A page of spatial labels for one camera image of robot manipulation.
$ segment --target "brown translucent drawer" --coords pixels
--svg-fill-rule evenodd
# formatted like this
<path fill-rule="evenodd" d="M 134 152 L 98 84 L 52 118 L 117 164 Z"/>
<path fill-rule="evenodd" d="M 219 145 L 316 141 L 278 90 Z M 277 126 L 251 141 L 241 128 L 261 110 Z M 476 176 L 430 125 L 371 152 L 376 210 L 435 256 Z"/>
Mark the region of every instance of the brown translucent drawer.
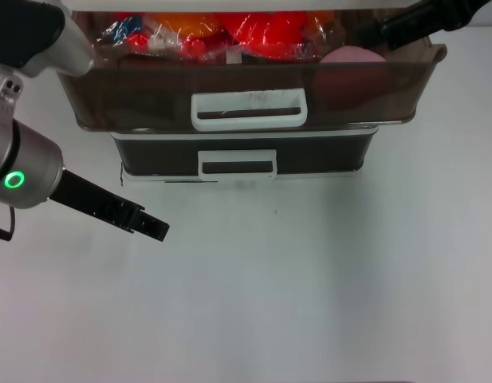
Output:
<path fill-rule="evenodd" d="M 98 19 L 76 16 L 87 34 L 94 25 L 88 20 Z M 195 65 L 127 56 L 96 65 L 83 77 L 60 79 L 79 125 L 91 131 L 198 133 L 191 120 L 194 94 L 275 89 L 304 90 L 307 119 L 290 131 L 336 130 L 410 120 L 446 52 L 423 39 L 393 52 L 380 48 L 386 62 L 378 63 Z"/>

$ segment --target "drawer front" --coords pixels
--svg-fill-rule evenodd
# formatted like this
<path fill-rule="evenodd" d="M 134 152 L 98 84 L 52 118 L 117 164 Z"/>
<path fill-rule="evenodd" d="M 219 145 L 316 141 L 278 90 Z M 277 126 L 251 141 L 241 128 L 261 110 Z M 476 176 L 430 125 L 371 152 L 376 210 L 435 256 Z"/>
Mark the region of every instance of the drawer front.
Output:
<path fill-rule="evenodd" d="M 115 142 L 125 170 L 134 176 L 256 180 L 276 175 L 355 171 L 362 166 L 376 132 L 370 130 L 351 136 L 241 140 L 115 138 Z"/>

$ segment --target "white drawer handle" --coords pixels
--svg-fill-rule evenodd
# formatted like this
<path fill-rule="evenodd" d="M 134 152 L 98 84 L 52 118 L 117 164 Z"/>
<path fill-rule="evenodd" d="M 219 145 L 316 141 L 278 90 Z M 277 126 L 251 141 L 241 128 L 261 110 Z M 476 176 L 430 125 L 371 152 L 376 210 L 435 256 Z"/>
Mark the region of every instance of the white drawer handle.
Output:
<path fill-rule="evenodd" d="M 273 113 L 276 109 L 280 115 Z M 200 132 L 296 128 L 303 125 L 307 118 L 304 89 L 197 93 L 192 95 L 191 100 L 192 124 Z"/>
<path fill-rule="evenodd" d="M 268 180 L 277 175 L 275 150 L 198 152 L 202 181 Z"/>

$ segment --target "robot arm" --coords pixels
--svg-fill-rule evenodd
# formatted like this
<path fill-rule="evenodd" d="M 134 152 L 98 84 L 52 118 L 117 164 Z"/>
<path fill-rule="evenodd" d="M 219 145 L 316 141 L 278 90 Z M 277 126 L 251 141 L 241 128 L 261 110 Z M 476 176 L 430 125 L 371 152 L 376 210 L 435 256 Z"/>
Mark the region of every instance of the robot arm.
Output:
<path fill-rule="evenodd" d="M 12 211 L 12 230 L 0 229 L 0 239 L 11 239 L 13 208 L 27 209 L 51 199 L 131 233 L 163 241 L 167 223 L 146 214 L 137 203 L 66 170 L 54 142 L 14 119 L 23 88 L 14 71 L 35 77 L 52 67 L 81 76 L 93 65 L 91 46 L 61 8 L 29 0 L 0 0 L 0 31 L 10 30 L 5 26 L 18 18 L 20 28 L 6 41 L 0 39 L 0 202 Z"/>

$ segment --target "red object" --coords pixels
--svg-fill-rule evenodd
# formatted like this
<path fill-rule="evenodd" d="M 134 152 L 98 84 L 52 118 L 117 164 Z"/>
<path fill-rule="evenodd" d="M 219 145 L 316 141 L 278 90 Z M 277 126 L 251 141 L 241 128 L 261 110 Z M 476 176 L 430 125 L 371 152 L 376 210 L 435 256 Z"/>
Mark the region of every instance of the red object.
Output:
<path fill-rule="evenodd" d="M 135 16 L 137 14 L 142 16 L 144 14 L 144 12 L 115 12 L 113 15 L 114 15 L 116 20 L 123 21 L 126 18 L 130 18 L 130 17 Z"/>
<path fill-rule="evenodd" d="M 210 53 L 219 54 L 233 42 L 226 33 L 215 34 L 207 38 L 186 38 L 182 41 L 180 55 L 185 58 L 205 61 L 212 59 Z"/>
<path fill-rule="evenodd" d="M 305 12 L 217 13 L 221 25 L 254 55 L 293 60 L 301 53 Z"/>
<path fill-rule="evenodd" d="M 140 32 L 138 34 L 131 34 L 127 37 L 126 42 L 130 45 L 144 46 L 148 45 L 148 35 Z"/>

